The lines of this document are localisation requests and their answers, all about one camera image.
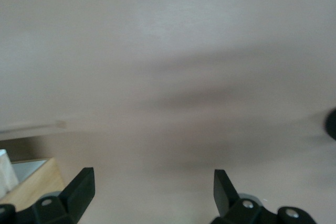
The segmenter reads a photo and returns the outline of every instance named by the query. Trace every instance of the white wall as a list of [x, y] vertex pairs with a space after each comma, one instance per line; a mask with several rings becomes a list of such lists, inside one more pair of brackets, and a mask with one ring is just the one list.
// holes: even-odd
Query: white wall
[[[0, 126], [65, 120], [68, 130], [93, 134], [96, 144], [89, 146], [97, 153], [87, 158], [87, 165], [101, 167], [98, 180], [106, 182], [104, 190], [115, 186], [107, 182], [114, 175], [120, 176], [117, 185], [125, 186], [127, 171], [139, 170], [139, 178], [154, 176], [158, 169], [165, 173], [165, 162], [182, 167], [163, 176], [176, 176], [176, 183], [189, 174], [189, 166], [210, 182], [214, 168], [226, 168], [238, 181], [253, 176], [254, 183], [263, 183], [242, 188], [257, 193], [267, 188], [265, 198], [274, 199], [269, 205], [273, 211], [294, 202], [319, 223], [331, 223], [335, 146], [321, 125], [335, 106], [334, 3], [0, 0]], [[61, 151], [75, 150], [83, 134], [45, 137], [51, 146], [46, 144], [44, 153], [59, 155], [69, 177], [82, 165], [76, 161], [82, 154]], [[68, 139], [61, 141], [58, 152], [51, 140], [64, 137]], [[126, 153], [114, 159], [120, 173], [106, 165], [111, 162], [108, 152], [100, 156], [98, 151], [114, 145]], [[216, 157], [220, 153], [230, 158]], [[123, 161], [130, 166], [120, 165]], [[141, 173], [148, 166], [153, 170]], [[163, 177], [156, 183], [163, 183]], [[274, 184], [277, 179], [281, 185]], [[272, 191], [285, 190], [284, 183], [290, 193]], [[139, 187], [147, 184], [143, 180]], [[125, 190], [120, 189], [118, 201], [100, 194], [92, 208], [112, 201], [121, 209], [130, 202], [122, 200]], [[201, 186], [200, 195], [208, 195], [207, 190]], [[176, 207], [191, 202], [176, 197]], [[135, 199], [141, 202], [140, 196]], [[159, 206], [162, 199], [146, 199], [148, 209], [138, 211], [148, 211], [148, 216], [139, 223], [149, 220], [150, 206]], [[173, 207], [175, 198], [170, 199]], [[83, 223], [106, 222], [116, 209], [101, 210], [100, 216], [91, 211]], [[160, 219], [160, 210], [155, 211]], [[190, 222], [202, 223], [197, 211]], [[205, 219], [214, 212], [207, 212]], [[186, 218], [175, 213], [165, 217], [167, 223]], [[124, 214], [118, 216], [119, 223], [137, 215]]]

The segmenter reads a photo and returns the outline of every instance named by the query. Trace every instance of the white object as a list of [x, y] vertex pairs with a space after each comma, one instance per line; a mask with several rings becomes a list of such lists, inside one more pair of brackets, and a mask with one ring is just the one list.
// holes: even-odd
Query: white object
[[6, 150], [0, 150], [0, 198], [19, 184]]

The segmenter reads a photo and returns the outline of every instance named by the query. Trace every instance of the ceiling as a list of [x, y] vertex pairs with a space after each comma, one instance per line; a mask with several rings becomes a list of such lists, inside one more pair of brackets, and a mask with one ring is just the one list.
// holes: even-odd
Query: ceiling
[[209, 223], [213, 171], [271, 211], [336, 217], [335, 0], [0, 0], [2, 125], [69, 182], [89, 223]]

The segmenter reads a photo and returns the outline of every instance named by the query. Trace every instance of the screw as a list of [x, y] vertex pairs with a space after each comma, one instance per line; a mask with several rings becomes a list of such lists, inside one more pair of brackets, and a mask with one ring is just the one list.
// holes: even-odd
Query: screw
[[253, 208], [253, 203], [249, 200], [244, 200], [243, 201], [243, 206], [246, 208]]
[[48, 205], [51, 204], [51, 203], [52, 203], [52, 200], [51, 200], [51, 199], [46, 199], [46, 200], [42, 201], [41, 205], [42, 205], [42, 206], [48, 206]]
[[299, 218], [299, 214], [295, 210], [290, 208], [286, 210], [286, 214], [292, 218]]

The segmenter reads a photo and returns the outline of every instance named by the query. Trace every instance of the black object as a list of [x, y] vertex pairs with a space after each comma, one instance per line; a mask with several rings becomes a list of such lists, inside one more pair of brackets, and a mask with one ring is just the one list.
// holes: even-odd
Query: black object
[[316, 224], [299, 208], [281, 207], [276, 215], [251, 199], [241, 199], [224, 170], [215, 170], [214, 197], [220, 217], [211, 224]]
[[325, 131], [329, 136], [336, 140], [336, 109], [331, 111], [325, 120]]
[[84, 168], [57, 197], [39, 199], [20, 212], [0, 205], [0, 224], [76, 224], [95, 195], [94, 184], [93, 168]]

